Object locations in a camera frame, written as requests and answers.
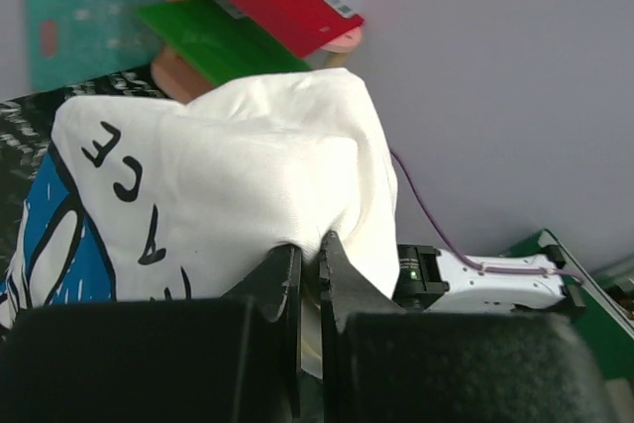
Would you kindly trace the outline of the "white daisy print t-shirt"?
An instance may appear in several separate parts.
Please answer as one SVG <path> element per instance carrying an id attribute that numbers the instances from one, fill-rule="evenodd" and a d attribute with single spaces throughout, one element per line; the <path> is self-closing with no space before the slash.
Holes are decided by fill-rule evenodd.
<path id="1" fill-rule="evenodd" d="M 23 200 L 1 327 L 35 307 L 223 295 L 272 248 L 328 232 L 382 294 L 397 178 L 366 84 L 343 68 L 239 78 L 182 104 L 75 96 Z"/>

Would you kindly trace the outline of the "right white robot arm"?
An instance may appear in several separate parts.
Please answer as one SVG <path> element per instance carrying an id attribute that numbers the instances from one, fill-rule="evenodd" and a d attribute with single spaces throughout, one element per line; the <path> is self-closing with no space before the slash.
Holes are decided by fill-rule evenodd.
<path id="1" fill-rule="evenodd" d="M 564 270 L 557 245 L 536 255 L 468 257 L 431 246 L 400 245 L 393 301 L 405 309 L 443 313 L 555 312 L 577 319 L 586 306 L 581 280 Z"/>

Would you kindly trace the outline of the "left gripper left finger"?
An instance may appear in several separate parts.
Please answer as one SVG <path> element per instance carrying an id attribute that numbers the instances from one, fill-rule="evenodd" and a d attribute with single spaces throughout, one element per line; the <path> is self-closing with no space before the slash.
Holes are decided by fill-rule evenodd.
<path id="1" fill-rule="evenodd" d="M 302 255 L 293 245 L 271 249 L 229 289 L 229 299 L 249 304 L 249 330 L 240 350 L 240 401 L 258 404 L 258 418 L 301 415 Z"/>

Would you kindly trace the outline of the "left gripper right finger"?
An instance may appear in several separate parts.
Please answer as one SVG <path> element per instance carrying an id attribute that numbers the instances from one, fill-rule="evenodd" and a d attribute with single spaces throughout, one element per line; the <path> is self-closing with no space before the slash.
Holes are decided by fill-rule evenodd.
<path id="1" fill-rule="evenodd" d="M 318 254 L 319 279 L 332 308 L 335 329 L 342 334 L 350 316 L 400 314 L 401 307 L 383 295 L 350 262 L 339 235 L 329 231 Z"/>

